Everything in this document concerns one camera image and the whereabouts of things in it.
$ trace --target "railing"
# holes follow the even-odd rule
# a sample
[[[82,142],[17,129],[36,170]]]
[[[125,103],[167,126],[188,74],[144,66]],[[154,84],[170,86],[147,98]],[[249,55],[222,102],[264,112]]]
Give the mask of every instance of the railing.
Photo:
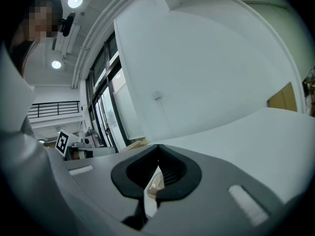
[[[29,119],[74,114],[79,112],[80,101],[60,101],[32,104]]]

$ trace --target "ceiling light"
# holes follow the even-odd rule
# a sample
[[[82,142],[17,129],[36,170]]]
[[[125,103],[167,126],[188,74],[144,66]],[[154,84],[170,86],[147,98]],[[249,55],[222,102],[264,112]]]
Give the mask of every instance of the ceiling light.
[[[68,5],[70,8],[79,7],[82,4],[83,0],[68,0]]]
[[[61,63],[58,60],[55,60],[51,63],[51,66],[55,69],[59,69],[61,67]]]

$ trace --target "white table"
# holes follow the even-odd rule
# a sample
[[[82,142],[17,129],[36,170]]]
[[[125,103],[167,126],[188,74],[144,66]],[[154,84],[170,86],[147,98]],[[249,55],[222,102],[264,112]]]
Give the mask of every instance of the white table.
[[[284,202],[306,190],[315,167],[315,118],[265,108],[205,132],[154,142],[229,161]]]

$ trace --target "person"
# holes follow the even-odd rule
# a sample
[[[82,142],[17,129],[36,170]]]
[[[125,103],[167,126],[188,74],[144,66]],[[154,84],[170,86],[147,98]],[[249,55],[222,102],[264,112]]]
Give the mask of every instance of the person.
[[[62,22],[63,7],[60,0],[32,0],[13,36],[4,42],[22,77],[28,56],[41,39],[55,37],[62,27]],[[20,131],[35,138],[27,116]]]

